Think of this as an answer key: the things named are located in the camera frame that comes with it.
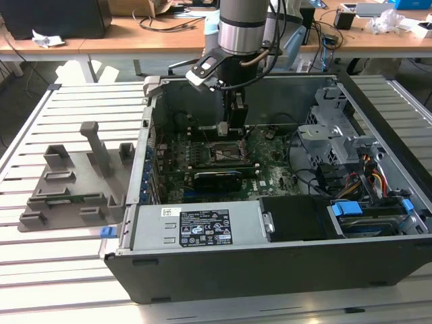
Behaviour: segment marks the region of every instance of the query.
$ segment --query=sticker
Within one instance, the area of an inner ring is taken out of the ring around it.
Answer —
[[[179,217],[182,212],[181,208],[162,208],[161,217],[176,216]]]
[[[180,245],[184,248],[232,244],[230,213],[227,209],[179,213]]]

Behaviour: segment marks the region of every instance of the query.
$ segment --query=cardboard box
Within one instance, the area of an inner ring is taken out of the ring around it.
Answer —
[[[113,16],[155,17],[166,12],[171,7],[172,0],[108,0]]]

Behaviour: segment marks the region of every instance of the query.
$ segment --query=metal cylinder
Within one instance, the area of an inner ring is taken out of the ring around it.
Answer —
[[[219,46],[234,55],[250,55],[262,46],[269,0],[221,0]]]
[[[263,44],[265,26],[243,28],[221,22],[219,46],[234,55],[250,55],[259,51]]]

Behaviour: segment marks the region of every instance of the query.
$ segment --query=barcode label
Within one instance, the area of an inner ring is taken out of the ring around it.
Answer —
[[[170,216],[179,217],[181,212],[182,212],[181,208],[162,208],[161,217],[170,217]]]

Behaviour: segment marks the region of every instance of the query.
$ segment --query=motherboard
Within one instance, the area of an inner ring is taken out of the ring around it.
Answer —
[[[300,194],[286,163],[286,138],[271,126],[247,136],[214,141],[204,131],[159,141],[155,170],[162,204],[256,200]]]

